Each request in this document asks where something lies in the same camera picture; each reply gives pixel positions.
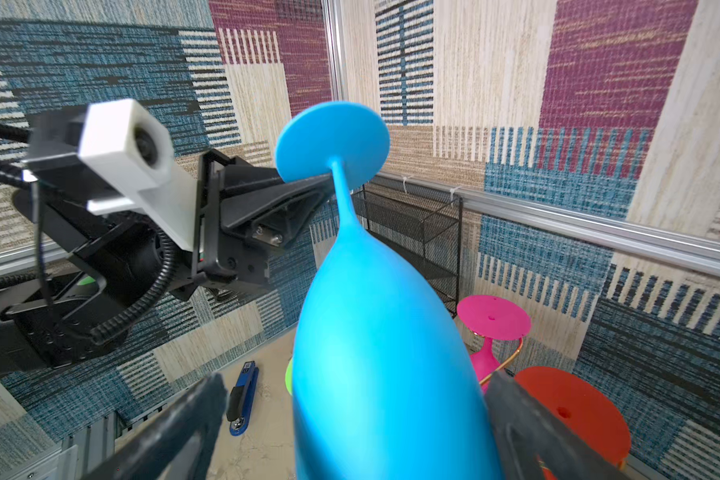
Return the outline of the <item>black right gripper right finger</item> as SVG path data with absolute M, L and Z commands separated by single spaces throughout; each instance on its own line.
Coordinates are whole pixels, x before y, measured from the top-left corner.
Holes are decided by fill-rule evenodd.
M 503 479 L 626 477 L 506 373 L 494 372 L 485 404 Z

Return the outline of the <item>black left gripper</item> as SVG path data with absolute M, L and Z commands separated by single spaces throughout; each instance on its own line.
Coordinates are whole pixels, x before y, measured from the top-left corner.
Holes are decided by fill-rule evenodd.
M 191 277 L 215 296 L 269 292 L 268 248 L 290 247 L 333 189 L 330 174 L 285 181 L 216 149 L 200 155 L 197 180 Z

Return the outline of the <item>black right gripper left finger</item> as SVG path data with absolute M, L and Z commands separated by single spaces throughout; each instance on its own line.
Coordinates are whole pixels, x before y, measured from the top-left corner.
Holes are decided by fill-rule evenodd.
M 220 374 L 186 391 L 87 479 L 204 479 L 227 407 Z

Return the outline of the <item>blue wine glass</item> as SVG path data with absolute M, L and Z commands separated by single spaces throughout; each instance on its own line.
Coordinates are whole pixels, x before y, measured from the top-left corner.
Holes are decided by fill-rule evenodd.
M 499 479 L 482 391 L 460 333 L 425 278 L 359 221 L 351 193 L 384 165 L 382 118 L 311 107 L 281 133 L 287 182 L 328 173 L 339 229 L 303 303 L 292 357 L 300 479 Z

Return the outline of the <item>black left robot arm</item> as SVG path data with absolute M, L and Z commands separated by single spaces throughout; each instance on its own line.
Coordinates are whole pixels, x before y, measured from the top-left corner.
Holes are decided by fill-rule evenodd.
M 97 215 L 119 192 L 80 158 L 89 120 L 51 115 L 34 129 L 0 124 L 29 148 L 25 167 L 0 161 L 0 182 L 35 227 L 33 268 L 0 276 L 0 375 L 60 368 L 109 354 L 162 298 L 204 289 L 218 302 L 268 292 L 270 260 L 290 249 L 332 193 L 327 174 L 287 181 L 216 149 L 197 159 L 177 237 L 141 207 Z

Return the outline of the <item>red wine glass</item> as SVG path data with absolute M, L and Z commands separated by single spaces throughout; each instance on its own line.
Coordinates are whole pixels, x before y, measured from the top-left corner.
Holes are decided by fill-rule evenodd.
M 624 470 L 631 448 L 630 431 L 620 411 L 603 393 L 552 367 L 529 367 L 514 379 L 589 447 Z

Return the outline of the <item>green wine glass front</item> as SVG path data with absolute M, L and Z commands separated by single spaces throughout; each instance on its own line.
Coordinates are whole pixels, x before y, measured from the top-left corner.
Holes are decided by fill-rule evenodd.
M 286 366 L 286 371 L 284 375 L 284 384 L 286 391 L 289 395 L 292 395 L 292 371 L 293 371 L 293 359 L 289 359 L 288 364 Z

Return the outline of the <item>pink wine glass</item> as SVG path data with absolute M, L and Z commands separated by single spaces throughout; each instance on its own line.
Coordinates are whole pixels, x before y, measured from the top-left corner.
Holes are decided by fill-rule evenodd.
M 473 334 L 484 340 L 481 349 L 470 355 L 479 381 L 502 363 L 493 354 L 493 341 L 518 341 L 524 339 L 532 328 L 531 318 L 524 309 L 496 296 L 466 297 L 457 305 L 457 314 Z M 481 389 L 486 391 L 488 384 Z

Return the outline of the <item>blue stapler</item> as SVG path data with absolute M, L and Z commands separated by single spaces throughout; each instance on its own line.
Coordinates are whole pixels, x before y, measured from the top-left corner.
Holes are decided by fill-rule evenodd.
M 230 392 L 226 418 L 232 436 L 241 436 L 249 426 L 258 375 L 259 368 L 256 363 L 245 362 Z

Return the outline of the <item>black mesh shelf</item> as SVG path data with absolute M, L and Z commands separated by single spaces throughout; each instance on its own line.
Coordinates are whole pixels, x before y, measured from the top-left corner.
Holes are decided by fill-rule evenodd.
M 368 183 L 352 194 L 366 230 L 410 263 L 451 316 L 460 300 L 463 202 Z

